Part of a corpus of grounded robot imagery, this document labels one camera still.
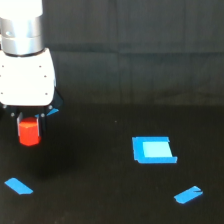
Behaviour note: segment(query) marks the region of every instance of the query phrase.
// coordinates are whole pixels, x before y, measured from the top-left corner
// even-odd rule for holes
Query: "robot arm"
[[[20,107],[38,109],[42,137],[47,113],[63,104],[50,50],[44,46],[42,15],[42,0],[0,0],[0,105],[10,113],[19,137]]]

